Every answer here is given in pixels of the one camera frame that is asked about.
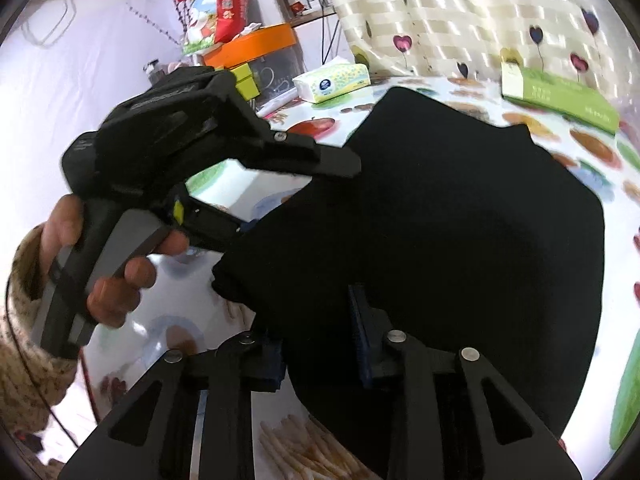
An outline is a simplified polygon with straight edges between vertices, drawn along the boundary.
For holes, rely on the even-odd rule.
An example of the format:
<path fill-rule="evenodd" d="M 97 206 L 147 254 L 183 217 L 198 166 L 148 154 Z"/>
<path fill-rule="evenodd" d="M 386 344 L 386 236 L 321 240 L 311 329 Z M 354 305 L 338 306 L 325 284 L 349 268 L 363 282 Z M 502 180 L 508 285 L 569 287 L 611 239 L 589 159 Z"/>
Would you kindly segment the knitted left sleeve forearm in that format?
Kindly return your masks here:
<path fill-rule="evenodd" d="M 76 361 L 54 358 L 30 340 L 40 308 L 33 293 L 41 232 L 37 226 L 17 246 L 1 308 L 1 419 L 12 432 L 46 428 L 49 408 L 64 399 L 77 370 Z"/>

